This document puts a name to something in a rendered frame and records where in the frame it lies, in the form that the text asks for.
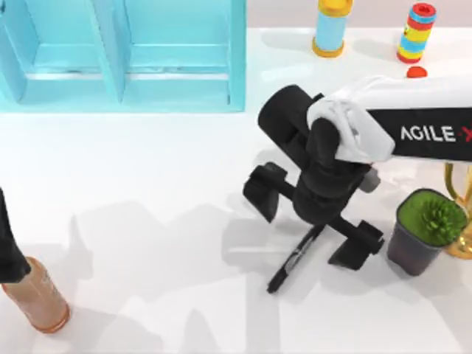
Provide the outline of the grey pot with green plant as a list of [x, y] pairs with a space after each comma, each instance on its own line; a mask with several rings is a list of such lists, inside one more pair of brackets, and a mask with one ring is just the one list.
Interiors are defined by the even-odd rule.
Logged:
[[411, 276], [421, 275], [468, 224], [465, 210], [436, 190], [410, 193], [396, 211], [388, 258]]

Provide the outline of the pale grey rounded box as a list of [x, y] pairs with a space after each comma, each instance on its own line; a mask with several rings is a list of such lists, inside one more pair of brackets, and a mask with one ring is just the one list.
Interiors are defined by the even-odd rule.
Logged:
[[365, 193], [371, 193], [378, 187], [380, 182], [381, 179], [378, 175], [378, 170], [372, 168], [368, 173], [364, 175], [363, 180], [358, 188]]

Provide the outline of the black pen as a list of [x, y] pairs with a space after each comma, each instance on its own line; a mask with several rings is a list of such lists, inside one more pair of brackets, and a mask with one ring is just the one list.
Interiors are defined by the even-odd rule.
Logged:
[[267, 292], [269, 294], [275, 294], [281, 288], [283, 283], [287, 280], [288, 276], [294, 270], [298, 262], [303, 258], [307, 250], [317, 239], [317, 237], [324, 230], [324, 226], [314, 226], [308, 233], [301, 239], [296, 248], [291, 252], [286, 261], [280, 267], [280, 269], [274, 274], [270, 282], [267, 285]]

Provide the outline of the gold trophy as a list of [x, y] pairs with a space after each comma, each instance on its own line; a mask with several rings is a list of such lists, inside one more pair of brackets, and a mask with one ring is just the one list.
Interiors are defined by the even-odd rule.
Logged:
[[452, 199], [466, 211], [468, 225], [462, 230], [457, 240], [447, 247], [446, 252], [453, 257], [472, 260], [472, 165], [468, 166], [465, 174], [465, 194], [463, 196], [454, 189], [453, 171], [454, 165], [445, 163], [445, 187]]

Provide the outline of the light blue rack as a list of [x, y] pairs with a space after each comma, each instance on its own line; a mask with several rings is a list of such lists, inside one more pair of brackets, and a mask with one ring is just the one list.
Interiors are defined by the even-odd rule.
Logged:
[[0, 0], [0, 112], [234, 112], [246, 0]]

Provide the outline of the blue and yellow bottle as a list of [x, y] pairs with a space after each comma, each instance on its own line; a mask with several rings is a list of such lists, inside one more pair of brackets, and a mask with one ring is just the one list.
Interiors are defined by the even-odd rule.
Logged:
[[312, 50], [323, 58], [338, 57], [344, 48], [344, 32], [353, 0], [318, 0]]

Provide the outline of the stack of coloured rings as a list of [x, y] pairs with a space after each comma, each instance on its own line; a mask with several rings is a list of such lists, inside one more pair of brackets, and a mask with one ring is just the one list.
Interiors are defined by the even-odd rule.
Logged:
[[437, 10], [433, 4], [417, 2], [412, 5], [397, 48], [400, 61], [413, 64], [421, 60], [436, 18]]

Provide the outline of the tan orange bottle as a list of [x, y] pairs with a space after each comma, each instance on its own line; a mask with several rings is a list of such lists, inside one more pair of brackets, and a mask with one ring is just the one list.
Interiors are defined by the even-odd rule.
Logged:
[[56, 333], [69, 321], [70, 307], [45, 266], [34, 257], [26, 257], [26, 260], [30, 273], [20, 282], [5, 283], [1, 287], [36, 330]]

